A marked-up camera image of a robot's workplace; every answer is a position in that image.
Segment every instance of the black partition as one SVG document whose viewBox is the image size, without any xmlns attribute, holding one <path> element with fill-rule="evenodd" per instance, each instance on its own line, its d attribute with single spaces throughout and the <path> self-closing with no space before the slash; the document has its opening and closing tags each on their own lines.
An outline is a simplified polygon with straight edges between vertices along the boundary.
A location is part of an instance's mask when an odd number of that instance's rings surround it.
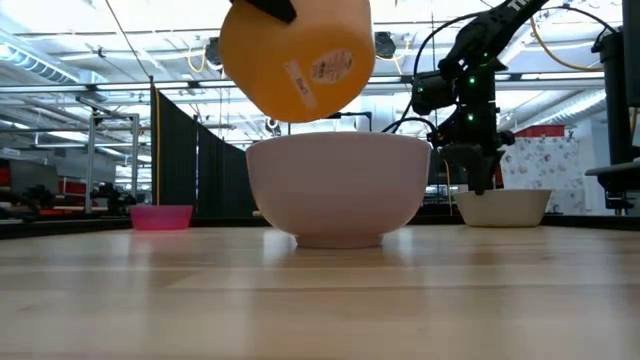
<svg viewBox="0 0 640 360">
<path fill-rule="evenodd" d="M 202 125 L 198 130 L 199 218 L 251 218 L 255 203 L 244 151 L 227 144 Z"/>
<path fill-rule="evenodd" d="M 153 203 L 194 205 L 196 123 L 155 88 L 151 99 Z"/>
</svg>

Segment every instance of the wooden table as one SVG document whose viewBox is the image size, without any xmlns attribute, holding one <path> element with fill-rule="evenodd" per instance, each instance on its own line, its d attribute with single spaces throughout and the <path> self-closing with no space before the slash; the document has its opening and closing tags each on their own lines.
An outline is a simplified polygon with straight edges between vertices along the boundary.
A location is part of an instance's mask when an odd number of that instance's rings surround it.
<svg viewBox="0 0 640 360">
<path fill-rule="evenodd" d="M 0 359 L 638 360 L 640 233 L 413 227 L 0 241 Z"/>
</svg>

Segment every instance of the ceiling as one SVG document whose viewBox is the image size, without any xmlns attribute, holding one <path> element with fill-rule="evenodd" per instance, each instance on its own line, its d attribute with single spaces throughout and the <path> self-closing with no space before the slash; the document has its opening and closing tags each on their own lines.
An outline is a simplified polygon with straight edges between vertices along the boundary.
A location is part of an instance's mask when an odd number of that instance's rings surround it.
<svg viewBox="0 0 640 360">
<path fill-rule="evenodd" d="M 374 29 L 392 34 L 401 57 L 396 65 L 393 61 L 377 60 L 374 76 L 408 75 L 413 71 L 415 55 L 422 41 L 432 28 L 455 17 L 498 5 L 498 0 L 371 0 Z M 621 25 L 619 1 L 573 0 L 566 1 L 572 6 L 593 12 L 613 26 Z M 560 5 L 562 1 L 551 0 L 549 6 Z M 111 0 L 133 47 L 138 51 L 146 71 L 157 81 L 185 81 L 220 79 L 224 77 L 210 64 L 203 72 L 194 71 L 201 64 L 203 47 L 208 39 L 219 35 L 219 29 L 226 12 L 230 8 L 228 0 Z M 598 62 L 598 56 L 591 54 L 591 45 L 602 27 L 580 14 L 565 11 L 551 11 L 548 20 L 541 20 L 541 34 L 551 48 L 562 59 L 582 66 Z M 423 53 L 420 71 L 433 69 L 440 58 L 451 48 L 458 29 L 454 25 L 439 34 L 433 46 Z M 60 70 L 85 79 L 98 82 L 146 81 L 132 55 L 124 37 L 117 31 L 117 25 L 104 0 L 1 0 L 0 1 L 0 45 L 5 43 L 20 47 Z M 531 37 L 531 28 L 522 27 L 512 44 L 503 53 L 502 60 L 514 73 L 548 73 L 570 71 L 552 61 L 539 44 Z M 106 58 L 98 56 L 103 49 Z M 16 68 L 8 62 L 0 61 L 0 86 L 2 85 L 50 84 L 47 80 L 30 72 Z M 576 95 L 579 85 L 571 88 L 545 83 L 544 86 L 521 87 L 519 90 L 498 91 L 498 104 L 502 108 L 501 119 L 518 117 L 521 121 L 533 117 L 559 102 Z M 230 142 L 243 146 L 251 140 L 271 136 L 264 126 L 264 115 L 238 89 L 209 89 L 191 91 L 166 91 L 167 96 L 179 104 L 189 115 L 200 113 L 208 126 L 231 124 L 234 130 L 212 130 Z M 150 109 L 148 94 L 139 91 L 112 91 L 106 94 L 103 106 L 123 113 L 139 114 L 142 125 L 148 125 Z M 29 128 L 77 127 L 85 126 L 89 108 L 75 102 L 71 94 L 30 94 L 55 109 L 70 113 L 65 119 L 32 103 L 24 102 L 18 96 L 0 97 L 0 129 L 8 126 Z M 404 85 L 366 91 L 355 99 L 344 111 L 373 111 L 374 121 L 379 117 L 397 118 L 409 100 Z M 450 113 L 444 109 L 438 113 L 442 121 Z M 354 121 L 361 119 L 320 120 L 311 124 L 293 125 L 292 133 L 316 131 L 353 131 Z M 108 123 L 100 131 L 103 142 L 130 142 L 130 132 L 110 132 L 113 126 L 127 126 L 126 121 Z M 405 133 L 412 136 L 424 134 L 420 126 L 408 126 Z M 12 141 L 33 144 L 35 135 L 11 135 Z M 7 134 L 0 135 L 0 140 Z M 141 141 L 148 141 L 143 135 Z M 82 142 L 81 138 L 64 138 L 42 135 L 39 141 L 45 143 Z M 122 162 L 130 155 L 126 148 L 112 148 L 110 156 Z"/>
</svg>

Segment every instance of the white ceramic bowl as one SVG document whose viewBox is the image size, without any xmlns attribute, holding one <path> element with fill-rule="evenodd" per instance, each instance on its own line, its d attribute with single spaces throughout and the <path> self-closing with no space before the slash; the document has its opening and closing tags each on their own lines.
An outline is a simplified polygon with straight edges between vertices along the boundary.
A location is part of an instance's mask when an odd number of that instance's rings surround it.
<svg viewBox="0 0 640 360">
<path fill-rule="evenodd" d="M 257 143 L 247 163 L 261 214 L 299 246 L 362 248 L 416 214 L 430 151 L 406 136 L 315 133 Z"/>
<path fill-rule="evenodd" d="M 490 190 L 455 194 L 464 222 L 475 227 L 535 227 L 544 217 L 551 190 Z"/>
</svg>

